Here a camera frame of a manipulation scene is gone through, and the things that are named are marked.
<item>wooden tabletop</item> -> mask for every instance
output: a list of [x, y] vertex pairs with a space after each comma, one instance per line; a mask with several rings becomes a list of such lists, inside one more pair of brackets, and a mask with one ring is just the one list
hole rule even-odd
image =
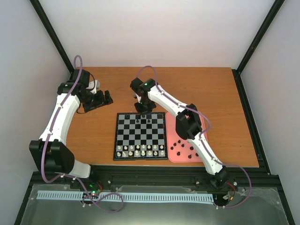
[[[113, 161], [117, 113], [135, 113], [130, 82], [139, 67], [85, 67], [109, 90], [113, 104], [86, 114], [75, 114], [67, 135], [67, 147], [75, 158], [93, 165], [203, 166], [169, 160]], [[258, 167], [245, 115], [230, 68], [158, 67], [159, 84], [178, 100], [197, 106], [211, 121], [208, 141], [223, 163]], [[150, 68], [139, 77], [154, 78]], [[154, 112], [165, 112], [157, 104]]]

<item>pink tray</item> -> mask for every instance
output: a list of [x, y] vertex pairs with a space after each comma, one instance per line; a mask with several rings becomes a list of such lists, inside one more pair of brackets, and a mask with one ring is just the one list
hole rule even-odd
[[[202, 129], [205, 129], [204, 118], [200, 116]], [[175, 130], [175, 118], [167, 112], [165, 115], [166, 133], [167, 133], [167, 147], [168, 147], [168, 158], [173, 163], [188, 163], [188, 162], [202, 162], [199, 156], [196, 156], [196, 150], [191, 150], [192, 145], [186, 140], [181, 139]]]

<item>black bracket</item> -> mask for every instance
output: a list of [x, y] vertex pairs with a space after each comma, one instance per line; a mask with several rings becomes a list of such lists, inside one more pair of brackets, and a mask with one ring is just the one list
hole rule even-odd
[[[29, 150], [37, 169], [41, 171], [41, 159], [45, 142], [41, 139], [31, 141]], [[57, 173], [70, 173], [74, 167], [75, 158], [73, 153], [61, 142], [54, 140], [49, 142], [45, 155], [45, 171]]]
[[131, 82], [130, 88], [141, 97], [140, 102], [135, 103], [135, 109], [139, 114], [144, 115], [150, 113], [156, 108], [155, 103], [148, 98], [148, 92], [154, 86], [155, 81], [153, 79], [142, 82], [139, 78], [135, 78]]
[[[194, 104], [187, 105], [188, 108], [197, 111]], [[195, 136], [202, 131], [199, 115], [190, 110], [183, 110], [176, 116], [176, 133], [183, 140], [195, 139]]]

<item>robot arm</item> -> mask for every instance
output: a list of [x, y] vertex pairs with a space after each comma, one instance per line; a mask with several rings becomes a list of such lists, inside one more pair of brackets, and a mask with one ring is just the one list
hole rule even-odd
[[67, 133], [73, 115], [80, 107], [80, 104], [83, 105], [84, 111], [88, 112], [111, 104], [113, 100], [107, 90], [105, 94], [101, 90], [97, 91], [100, 86], [99, 81], [89, 82], [90, 73], [83, 70], [79, 82], [63, 106], [61, 106], [61, 102], [72, 88], [78, 76], [78, 71], [75, 70], [72, 80], [64, 82], [58, 87], [57, 101], [50, 121], [39, 140], [30, 142], [29, 149], [37, 168], [40, 170], [42, 150], [47, 136], [50, 134], [45, 155], [45, 171], [67, 173], [76, 177], [87, 178], [90, 175], [90, 165], [75, 160], [73, 153], [66, 147]]
[[153, 79], [142, 82], [136, 78], [131, 82], [130, 88], [135, 92], [135, 96], [138, 99], [138, 103], [135, 103], [138, 113], [149, 113], [156, 107], [155, 103], [158, 103], [176, 118], [176, 133], [194, 147], [201, 157], [207, 173], [214, 175], [214, 180], [211, 181], [211, 184], [215, 188], [223, 185], [229, 174], [225, 166], [216, 163], [215, 160], [219, 162], [220, 160], [209, 146], [204, 135], [202, 134], [200, 137], [202, 128], [199, 115], [181, 107], [185, 106], [197, 110], [196, 106], [193, 104], [187, 105], [175, 99], [160, 85], [156, 86]]

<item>black cable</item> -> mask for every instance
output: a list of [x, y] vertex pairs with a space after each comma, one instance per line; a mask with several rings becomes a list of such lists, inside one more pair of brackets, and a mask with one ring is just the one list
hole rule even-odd
[[93, 87], [93, 88], [91, 88], [91, 89], [87, 89], [88, 91], [94, 90], [94, 88], [95, 88], [95, 86], [96, 86], [96, 80], [95, 80], [95, 78], [94, 78], [93, 74], [90, 74], [90, 75], [91, 75], [91, 76], [92, 76], [92, 78], [93, 78], [93, 81], [94, 81], [94, 87]]
[[79, 107], [78, 107], [78, 109], [76, 110], [76, 113], [78, 113], [78, 114], [86, 114], [86, 112], [79, 112], [78, 110], [80, 109], [80, 106], [81, 106], [81, 103], [79, 103]]

